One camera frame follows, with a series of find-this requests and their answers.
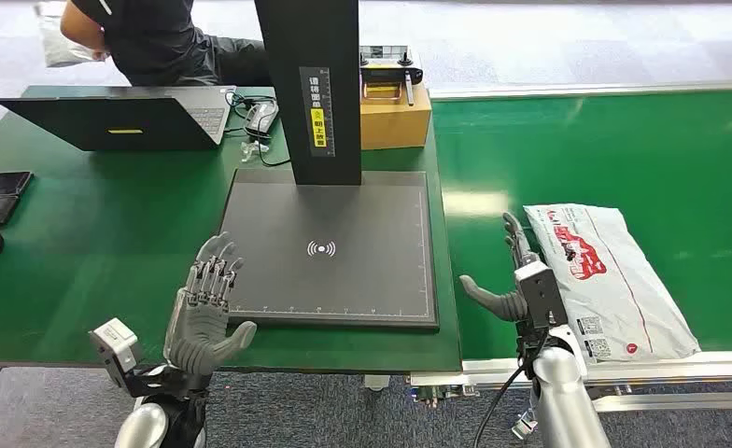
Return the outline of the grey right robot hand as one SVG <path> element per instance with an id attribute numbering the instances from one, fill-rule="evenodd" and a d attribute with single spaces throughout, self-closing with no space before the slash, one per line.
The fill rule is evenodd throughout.
<path id="1" fill-rule="evenodd" d="M 533 262 L 539 261 L 540 257 L 531 250 L 528 238 L 523 231 L 520 221 L 511 212 L 502 214 L 504 229 L 507 235 L 504 242 L 509 247 L 510 254 L 517 270 Z M 466 294 L 493 315 L 506 322 L 517 322 L 524 320 L 528 315 L 528 305 L 523 295 L 517 290 L 496 294 L 487 289 L 479 287 L 476 282 L 467 274 L 459 278 Z"/>

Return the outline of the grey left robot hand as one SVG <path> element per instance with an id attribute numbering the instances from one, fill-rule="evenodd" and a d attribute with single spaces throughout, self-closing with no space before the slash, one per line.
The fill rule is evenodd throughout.
<path id="1" fill-rule="evenodd" d="M 188 374 L 210 375 L 251 345 L 258 325 L 242 322 L 227 333 L 233 290 L 244 260 L 226 231 L 202 244 L 176 292 L 163 346 L 164 358 Z"/>

